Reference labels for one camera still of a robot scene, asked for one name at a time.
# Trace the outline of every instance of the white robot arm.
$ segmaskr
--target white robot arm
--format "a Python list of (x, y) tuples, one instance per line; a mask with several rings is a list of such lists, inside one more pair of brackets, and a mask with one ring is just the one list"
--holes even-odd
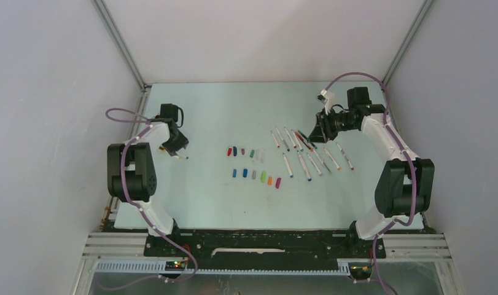
[[(178, 157), (176, 152), (189, 143), (177, 126), (179, 111), (183, 122), (184, 113), (181, 108), (173, 104), (161, 105), (160, 114), (150, 120), (149, 125), (138, 135), (124, 143), (112, 144), (107, 148), (109, 193), (122, 202), (135, 206), (143, 216), (145, 215), (146, 222), (150, 223), (148, 231), (151, 235), (159, 235), (155, 229), (168, 235), (174, 227), (174, 219), (167, 214), (163, 204), (159, 200), (151, 200), (150, 197), (157, 189), (152, 154), (158, 149), (164, 149), (169, 155)], [(121, 157), (124, 152), (125, 163), (122, 165)], [(122, 174), (125, 175), (127, 196), (122, 186)]]
[[(332, 107), (335, 95), (323, 90), (317, 97), (325, 108), (316, 114), (316, 126), (309, 141), (326, 143), (338, 132), (360, 130), (371, 139), (384, 169), (375, 190), (375, 206), (361, 219), (352, 223), (350, 231), (361, 240), (372, 240), (394, 220), (405, 221), (411, 213), (412, 184), (415, 181), (415, 213), (429, 207), (435, 166), (429, 159), (420, 159), (409, 149), (392, 125), (385, 107), (372, 104), (368, 88), (356, 87), (347, 91), (348, 109), (336, 113)], [(412, 179), (407, 157), (415, 168)]]

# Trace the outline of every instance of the metal frame edge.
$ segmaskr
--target metal frame edge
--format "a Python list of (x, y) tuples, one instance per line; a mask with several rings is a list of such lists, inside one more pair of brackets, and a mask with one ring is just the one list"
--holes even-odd
[(419, 32), (422, 23), (424, 23), (424, 20), (429, 15), (429, 12), (431, 11), (431, 8), (435, 4), (435, 2), (436, 0), (424, 0), (424, 3), (422, 4), (421, 8), (419, 9), (419, 12), (417, 13), (417, 16), (415, 17), (413, 23), (410, 26), (410, 29), (406, 33), (406, 36), (404, 37), (404, 40), (402, 41), (399, 47), (399, 50), (395, 54), (395, 57), (392, 60), (392, 63), (390, 64), (390, 67), (388, 67), (386, 75), (384, 75), (383, 83), (386, 86), (388, 86), (388, 83), (390, 83), (393, 75), (397, 70), (397, 67), (399, 66), (404, 55), (410, 48), (411, 43), (413, 43), (413, 40), (415, 39), (417, 33)]
[(460, 281), (454, 263), (435, 262), (438, 279), (444, 295), (464, 295), (462, 282)]
[(104, 26), (111, 34), (112, 39), (115, 42), (115, 45), (117, 46), (117, 49), (119, 50), (120, 54), (126, 61), (126, 64), (129, 66), (131, 73), (133, 74), (138, 85), (140, 86), (140, 89), (142, 91), (145, 91), (146, 83), (144, 82), (144, 79), (142, 78), (142, 75), (140, 74), (140, 71), (136, 66), (136, 63), (133, 60), (133, 56), (128, 50), (128, 47), (126, 46), (126, 43), (122, 35), (120, 34), (117, 25), (115, 24), (115, 21), (113, 21), (113, 17), (109, 12), (106, 3), (104, 3), (104, 0), (91, 0), (91, 1), (95, 7), (95, 10), (97, 10), (97, 13), (99, 13), (99, 16), (101, 17)]

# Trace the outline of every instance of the white wall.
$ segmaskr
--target white wall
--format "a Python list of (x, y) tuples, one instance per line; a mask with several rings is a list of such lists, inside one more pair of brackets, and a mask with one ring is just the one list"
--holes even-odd
[(0, 0), (0, 294), (67, 294), (139, 89), (90, 0)]
[(437, 1), (390, 88), (467, 294), (498, 294), (498, 1)]
[(383, 77), (422, 3), (106, 1), (148, 83)]

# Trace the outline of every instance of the black mounting plate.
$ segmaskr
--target black mounting plate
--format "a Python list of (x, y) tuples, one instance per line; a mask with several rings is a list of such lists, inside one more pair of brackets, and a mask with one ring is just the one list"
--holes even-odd
[[(169, 238), (189, 246), (201, 269), (337, 270), (337, 259), (370, 258), (372, 241), (347, 245), (346, 230), (212, 230), (178, 229)], [(217, 252), (218, 248), (279, 249), (283, 252)], [(385, 258), (382, 239), (376, 246)], [(148, 235), (144, 256), (185, 257), (161, 237)]]

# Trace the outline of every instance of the marker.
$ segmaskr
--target marker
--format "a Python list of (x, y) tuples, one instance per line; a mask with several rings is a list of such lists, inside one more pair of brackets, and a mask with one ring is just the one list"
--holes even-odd
[(350, 170), (353, 170), (354, 166), (352, 166), (352, 163), (350, 163), (350, 160), (348, 160), (348, 157), (346, 156), (346, 153), (344, 152), (343, 148), (339, 145), (339, 143), (335, 143), (335, 144), (337, 144), (337, 147), (339, 148), (339, 150), (343, 154), (343, 157), (346, 160), (346, 163), (348, 163), (348, 166), (350, 166)]
[(323, 166), (329, 171), (329, 174), (331, 175), (332, 171), (330, 171), (330, 168), (327, 166), (325, 161), (323, 161), (323, 158), (316, 152), (316, 150), (314, 150), (314, 154), (316, 155), (317, 159), (321, 162), (321, 164), (323, 164)]
[(289, 130), (287, 129), (287, 127), (285, 127), (285, 133), (289, 136), (290, 141), (292, 142), (292, 145), (296, 149), (297, 148), (296, 142), (292, 139), (292, 135), (290, 135)]
[(290, 178), (293, 178), (294, 175), (292, 174), (292, 170), (290, 169), (290, 165), (289, 165), (289, 160), (287, 159), (287, 156), (285, 155), (285, 153), (283, 153), (283, 159), (285, 160), (285, 166), (287, 166), (287, 170), (289, 171)]
[(305, 145), (305, 147), (307, 149), (309, 149), (310, 151), (312, 151), (312, 148), (310, 146), (308, 146), (308, 144), (306, 143), (306, 141), (301, 137), (301, 135), (299, 135), (299, 133), (296, 134), (299, 138), (299, 140)]
[(276, 143), (276, 146), (279, 148), (279, 143), (278, 140), (276, 139), (276, 135), (274, 135), (274, 132), (272, 132), (272, 130), (270, 130), (270, 134), (272, 134), (272, 138), (274, 138), (274, 142)]
[(302, 147), (302, 146), (301, 146), (301, 144), (299, 143), (299, 139), (297, 138), (297, 135), (296, 135), (296, 133), (294, 132), (294, 130), (292, 130), (292, 135), (294, 136), (294, 140), (296, 141), (298, 148), (300, 148), (300, 151), (303, 151), (303, 147)]
[(321, 170), (319, 169), (319, 167), (317, 166), (317, 164), (314, 162), (314, 159), (312, 159), (312, 157), (310, 156), (310, 154), (307, 154), (306, 156), (308, 157), (308, 159), (310, 160), (310, 162), (312, 162), (312, 165), (314, 165), (314, 168), (319, 173), (319, 176), (323, 176), (323, 173), (321, 173)]
[(189, 159), (189, 157), (185, 157), (185, 158), (184, 158), (184, 157), (183, 157), (183, 156), (181, 156), (181, 155), (174, 155), (173, 157), (175, 157), (175, 158), (177, 158), (177, 159), (179, 159), (179, 160), (187, 160), (187, 159)]
[(329, 150), (326, 147), (323, 147), (323, 149), (325, 149), (325, 152), (327, 153), (327, 155), (329, 155), (330, 159), (332, 160), (332, 162), (337, 167), (337, 170), (341, 170), (341, 167), (339, 166), (339, 164), (337, 164), (337, 162), (335, 161), (335, 159), (332, 157), (332, 155), (330, 154)]
[(310, 172), (308, 172), (308, 168), (306, 167), (305, 160), (303, 160), (303, 156), (298, 152), (298, 158), (299, 162), (301, 162), (301, 166), (303, 167), (303, 170), (305, 171), (306, 179), (308, 181), (312, 181), (312, 177), (310, 177)]
[(301, 134), (302, 137), (305, 138), (305, 140), (307, 140), (307, 142), (309, 142), (309, 144), (312, 144), (312, 147), (314, 147), (315, 149), (317, 149), (317, 146), (314, 143), (308, 141), (308, 136), (306, 136), (305, 134), (303, 134), (303, 132), (301, 132), (300, 130), (298, 130), (298, 132), (299, 132), (299, 134)]
[(281, 132), (279, 132), (278, 127), (277, 126), (275, 126), (275, 127), (276, 127), (276, 131), (278, 132), (279, 138), (283, 141), (283, 144), (285, 144), (285, 148), (287, 149), (287, 152), (290, 152), (289, 145), (285, 141), (285, 138), (283, 138), (283, 136), (281, 135)]

